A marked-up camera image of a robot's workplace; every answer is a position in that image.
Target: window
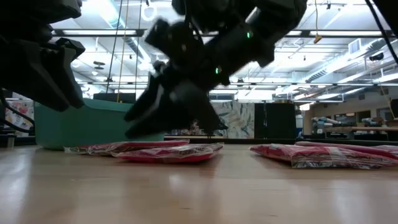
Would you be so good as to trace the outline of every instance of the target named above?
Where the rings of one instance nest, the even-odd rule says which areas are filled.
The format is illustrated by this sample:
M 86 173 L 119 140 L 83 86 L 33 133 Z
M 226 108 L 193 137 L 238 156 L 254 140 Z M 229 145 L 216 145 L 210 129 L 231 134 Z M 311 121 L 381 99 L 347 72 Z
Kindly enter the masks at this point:
M 394 118 L 392 117 L 392 113 L 390 108 L 381 108 L 377 109 L 377 116 L 381 117 L 385 121 L 391 121 Z
M 357 120 L 356 122 L 358 123 L 362 123 L 362 119 L 364 118 L 371 118 L 371 111 L 361 111 L 361 112 L 357 112 Z
M 356 113 L 337 114 L 335 120 L 342 123 L 356 123 Z

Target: ductwork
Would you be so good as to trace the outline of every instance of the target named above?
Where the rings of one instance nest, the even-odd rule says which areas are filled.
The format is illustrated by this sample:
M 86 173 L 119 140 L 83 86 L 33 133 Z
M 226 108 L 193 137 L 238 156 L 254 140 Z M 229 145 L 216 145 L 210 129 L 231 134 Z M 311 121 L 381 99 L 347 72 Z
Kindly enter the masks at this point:
M 355 79 L 357 79 L 359 77 L 362 77 L 364 75 L 369 75 L 370 73 L 373 73 L 375 71 L 378 71 L 378 70 L 381 70 L 381 69 L 386 69 L 386 68 L 391 68 L 395 64 L 396 64 L 396 62 L 394 60 L 392 60 L 390 62 L 386 62 L 386 63 L 381 64 L 381 65 L 376 65 L 375 67 L 371 67 L 371 68 L 369 68 L 369 69 L 367 69 L 367 70 L 365 70 L 363 72 L 359 72 L 359 73 L 357 73 L 355 75 L 352 75 L 350 77 L 344 78 L 344 79 L 340 80 L 338 83 L 350 82 L 350 81 L 353 81 L 353 80 L 355 80 Z M 297 95 L 297 96 L 294 97 L 294 99 L 295 100 L 301 100 L 301 99 L 304 99 L 304 98 L 314 97 L 314 96 L 322 94 L 323 92 L 325 92 L 325 88 L 319 88 L 317 90 L 311 91 L 310 93 L 303 93 L 303 94 Z
M 126 21 L 123 18 L 119 19 L 119 12 L 116 10 L 113 0 L 92 0 L 99 8 L 98 12 L 101 17 L 113 29 L 124 30 L 126 28 Z M 133 37 L 123 38 L 125 43 L 136 53 L 141 62 L 150 63 L 150 57 L 145 50 L 138 45 L 137 40 Z
M 351 65 L 359 58 L 364 58 L 368 55 L 376 53 L 378 50 L 382 49 L 385 45 L 386 41 L 384 39 L 377 39 L 372 41 L 371 43 L 363 47 L 362 50 L 354 54 L 350 54 L 350 52 L 347 50 L 344 53 L 340 54 L 339 56 L 326 61 L 320 67 L 311 70 L 308 73 L 308 75 L 304 78 L 305 82 L 310 83 L 318 78 L 321 78 L 341 68 Z

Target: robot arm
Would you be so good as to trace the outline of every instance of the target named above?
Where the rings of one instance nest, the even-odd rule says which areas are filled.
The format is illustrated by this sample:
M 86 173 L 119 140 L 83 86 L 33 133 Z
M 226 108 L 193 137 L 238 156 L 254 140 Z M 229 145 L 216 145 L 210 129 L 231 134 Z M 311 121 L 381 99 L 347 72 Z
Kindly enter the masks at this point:
M 207 130 L 220 120 L 208 92 L 245 64 L 265 67 L 274 60 L 274 44 L 300 22 L 306 0 L 173 0 L 185 15 L 173 25 L 159 19 L 145 41 L 169 57 L 156 63 L 147 90 L 127 112 L 134 121 L 126 133 L 133 138 L 189 126 L 197 119 Z M 203 43 L 194 27 L 218 35 Z

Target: desk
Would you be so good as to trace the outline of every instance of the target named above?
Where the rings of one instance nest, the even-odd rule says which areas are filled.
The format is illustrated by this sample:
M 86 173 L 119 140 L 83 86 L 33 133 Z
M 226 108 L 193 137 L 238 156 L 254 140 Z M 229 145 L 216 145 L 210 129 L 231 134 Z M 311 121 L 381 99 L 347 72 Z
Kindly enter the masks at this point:
M 291 169 L 225 145 L 199 165 L 0 150 L 1 223 L 396 223 L 398 169 Z
M 354 139 L 355 131 L 398 131 L 398 127 L 333 127 L 323 128 L 324 133 L 347 133 L 349 139 Z

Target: red packaged cloth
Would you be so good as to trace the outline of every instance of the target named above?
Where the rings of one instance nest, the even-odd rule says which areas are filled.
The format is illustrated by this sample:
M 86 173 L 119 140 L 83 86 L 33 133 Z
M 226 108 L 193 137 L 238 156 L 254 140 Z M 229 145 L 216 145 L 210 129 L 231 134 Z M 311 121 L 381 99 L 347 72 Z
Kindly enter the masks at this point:
M 64 147 L 67 153 L 87 154 L 92 156 L 110 156 L 120 152 L 152 149 L 155 147 L 184 146 L 189 140 L 183 141 L 147 141 L 147 142 L 113 142 L 91 146 Z
M 354 146 L 348 144 L 331 144 L 331 143 L 320 143 L 320 142 L 296 142 L 298 146 L 325 146 L 325 147 L 338 147 L 342 149 L 349 149 L 356 152 L 369 153 L 378 156 L 385 156 L 391 159 L 398 159 L 398 147 L 397 146 Z
M 216 144 L 189 144 L 186 146 L 157 147 L 138 151 L 121 152 L 115 157 L 136 162 L 177 163 L 200 162 L 211 159 L 224 147 Z
M 338 147 L 268 144 L 253 146 L 250 150 L 269 158 L 288 161 L 293 168 L 378 169 L 384 166 L 398 165 L 398 161 L 395 159 Z

